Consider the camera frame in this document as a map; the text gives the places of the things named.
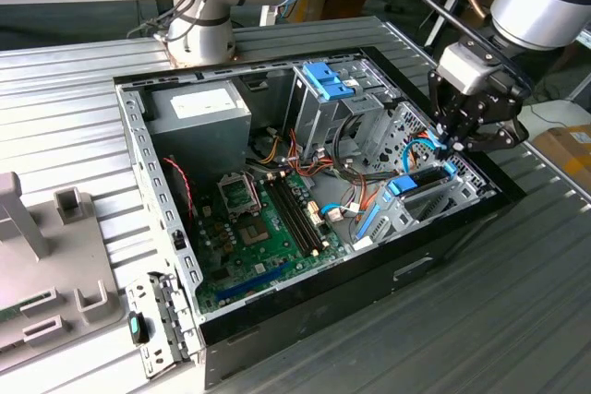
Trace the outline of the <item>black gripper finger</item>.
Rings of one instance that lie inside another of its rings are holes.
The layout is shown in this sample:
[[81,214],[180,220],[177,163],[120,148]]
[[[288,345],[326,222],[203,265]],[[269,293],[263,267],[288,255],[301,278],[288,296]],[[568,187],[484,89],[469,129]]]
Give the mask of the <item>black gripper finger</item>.
[[518,119],[512,119],[480,126],[464,139],[463,145],[467,152],[490,152],[514,148],[528,138],[527,128]]
[[434,69],[428,72],[428,96],[439,142],[447,149],[462,149],[464,144],[458,131],[464,97]]

